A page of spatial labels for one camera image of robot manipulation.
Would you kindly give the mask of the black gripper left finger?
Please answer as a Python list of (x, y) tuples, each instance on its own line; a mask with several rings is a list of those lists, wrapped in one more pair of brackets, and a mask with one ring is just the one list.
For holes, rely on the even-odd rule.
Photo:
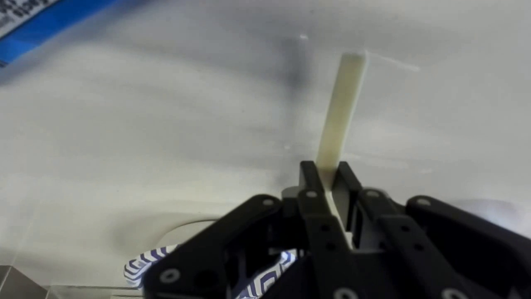
[(170, 249), (142, 277), (144, 299), (341, 299), (348, 247), (316, 166), (278, 196), (253, 194)]

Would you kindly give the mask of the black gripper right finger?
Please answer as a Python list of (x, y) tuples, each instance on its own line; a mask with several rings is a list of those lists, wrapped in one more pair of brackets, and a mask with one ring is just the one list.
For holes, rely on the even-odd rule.
[(351, 246), (384, 261), (404, 299), (531, 299), (531, 239), (432, 196), (399, 204), (348, 163), (333, 201)]

